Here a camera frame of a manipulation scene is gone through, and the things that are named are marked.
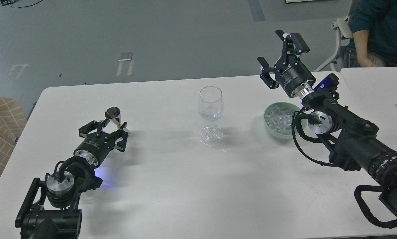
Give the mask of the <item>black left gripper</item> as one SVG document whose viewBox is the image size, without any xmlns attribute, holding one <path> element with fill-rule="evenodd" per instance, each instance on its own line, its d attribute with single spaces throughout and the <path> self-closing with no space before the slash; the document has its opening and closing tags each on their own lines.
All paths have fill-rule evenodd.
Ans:
<svg viewBox="0 0 397 239">
<path fill-rule="evenodd" d="M 78 129 L 79 136 L 85 138 L 75 149 L 73 155 L 86 160 L 93 168 L 98 168 L 113 149 L 126 150 L 130 130 L 124 122 L 118 130 L 108 134 L 102 130 L 109 124 L 109 119 L 91 121 Z"/>
</svg>

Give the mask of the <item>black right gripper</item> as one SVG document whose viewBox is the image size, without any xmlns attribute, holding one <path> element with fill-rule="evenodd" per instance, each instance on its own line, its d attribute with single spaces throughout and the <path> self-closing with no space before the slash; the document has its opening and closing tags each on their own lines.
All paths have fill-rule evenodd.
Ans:
<svg viewBox="0 0 397 239">
<path fill-rule="evenodd" d="M 260 78 L 274 89 L 281 86 L 288 97 L 297 97 L 297 88 L 308 83 L 313 86 L 316 79 L 300 60 L 302 54 L 310 48 L 299 33 L 285 33 L 277 29 L 276 35 L 282 40 L 282 53 L 274 67 L 271 67 L 263 56 L 257 58 L 261 64 Z"/>
</svg>

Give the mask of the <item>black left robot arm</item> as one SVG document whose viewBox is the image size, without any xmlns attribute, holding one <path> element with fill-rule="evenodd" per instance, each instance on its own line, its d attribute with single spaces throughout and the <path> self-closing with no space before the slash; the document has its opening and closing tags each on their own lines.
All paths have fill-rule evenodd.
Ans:
<svg viewBox="0 0 397 239">
<path fill-rule="evenodd" d="M 103 180 L 95 170 L 112 150 L 125 151 L 129 134 L 120 116 L 106 116 L 81 127 L 83 142 L 73 156 L 58 162 L 44 180 L 33 179 L 15 220 L 21 238 L 77 239 L 82 223 L 80 196 L 100 188 Z"/>
</svg>

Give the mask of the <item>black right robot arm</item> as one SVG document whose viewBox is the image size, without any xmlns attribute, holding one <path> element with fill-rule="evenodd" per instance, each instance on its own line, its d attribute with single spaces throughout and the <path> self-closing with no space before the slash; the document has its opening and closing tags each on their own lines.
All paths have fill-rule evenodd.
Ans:
<svg viewBox="0 0 397 239">
<path fill-rule="evenodd" d="M 329 162 L 311 158 L 321 166 L 338 167 L 344 171 L 364 169 L 377 186 L 357 186 L 354 197 L 363 215 L 377 227 L 397 227 L 397 151 L 380 142 L 378 127 L 360 118 L 338 104 L 339 79 L 327 75 L 316 87 L 316 79 L 302 63 L 299 56 L 308 53 L 309 47 L 299 33 L 285 33 L 277 29 L 282 41 L 282 54 L 271 67 L 264 57 L 258 57 L 262 73 L 260 78 L 268 88 L 279 86 L 288 97 L 299 97 L 302 108 L 294 111 L 290 125 L 293 141 L 303 156 L 296 135 L 312 143 L 322 143 L 329 150 Z M 379 192 L 379 200 L 396 217 L 380 221 L 362 198 L 362 192 Z"/>
</svg>

